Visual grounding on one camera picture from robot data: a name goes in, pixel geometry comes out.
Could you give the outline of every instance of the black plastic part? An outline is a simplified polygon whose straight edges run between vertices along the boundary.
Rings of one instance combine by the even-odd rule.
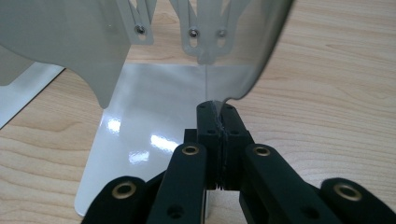
[[[197,143],[207,150],[207,189],[216,189],[221,179],[221,122],[211,101],[197,106]]]
[[[192,143],[178,146],[169,162],[147,223],[203,223],[205,165],[206,150],[203,146]]]
[[[341,223],[272,147],[248,146],[243,162],[247,178],[268,211],[268,223]]]
[[[197,130],[196,129],[184,130],[183,143],[196,143],[196,142],[197,142]]]
[[[396,215],[389,207],[353,181],[327,179],[321,185],[320,197],[345,223],[396,223]]]
[[[243,167],[241,154],[246,146],[253,144],[253,138],[246,129],[236,109],[231,105],[224,105],[221,110],[223,124],[221,151],[221,180],[219,185],[225,190],[240,190]]]
[[[134,194],[124,199],[115,198],[113,189],[118,184],[128,182],[135,185]],[[114,179],[96,196],[81,223],[144,223],[145,214],[149,211],[149,204],[145,202],[146,190],[145,182],[139,178],[123,176]]]

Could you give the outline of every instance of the screw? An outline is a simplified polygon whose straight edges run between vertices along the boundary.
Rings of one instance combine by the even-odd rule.
[[[142,25],[136,25],[134,28],[134,31],[137,32],[139,35],[145,35],[146,34],[146,29]]]
[[[227,31],[226,30],[224,30],[224,29],[219,30],[219,32],[218,32],[218,36],[219,37],[223,38],[226,35],[227,35]]]
[[[198,37],[199,32],[198,32],[197,29],[191,28],[189,30],[189,35],[190,35],[191,38],[196,38],[196,37]]]

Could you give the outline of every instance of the wood grain surface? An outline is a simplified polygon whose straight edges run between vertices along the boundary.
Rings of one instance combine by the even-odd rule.
[[[396,1],[297,1],[260,81],[229,103],[305,181],[348,178],[396,210]],[[74,198],[101,114],[66,70],[0,130],[0,223],[81,221]],[[237,197],[215,191],[206,223],[245,223]]]

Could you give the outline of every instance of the screw hole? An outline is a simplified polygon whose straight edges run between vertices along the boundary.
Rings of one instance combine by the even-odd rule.
[[[126,199],[134,195],[136,192],[136,185],[131,181],[125,181],[118,184],[111,192],[116,199]]]
[[[144,26],[142,25],[136,25],[136,27],[134,28],[134,31],[139,34],[139,35],[145,35],[146,34],[146,29]]]
[[[197,38],[199,35],[199,32],[197,29],[192,28],[189,30],[189,35],[191,38]]]
[[[183,217],[184,211],[180,205],[174,204],[169,206],[167,214],[172,219],[179,219]]]
[[[344,199],[357,202],[361,200],[361,193],[351,186],[343,183],[336,184],[334,186],[334,191]]]
[[[309,219],[318,219],[319,218],[319,212],[317,209],[306,206],[301,208],[301,212],[304,214]]]

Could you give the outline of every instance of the white bracket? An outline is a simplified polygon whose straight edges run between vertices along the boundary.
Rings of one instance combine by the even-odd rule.
[[[196,56],[199,64],[212,64],[216,57],[230,53],[236,24],[250,2],[230,0],[223,7],[223,1],[197,0],[195,14],[190,1],[169,1],[179,18],[183,50]]]
[[[129,0],[117,0],[126,33],[132,45],[152,45],[151,30],[157,0],[136,0],[136,6]]]

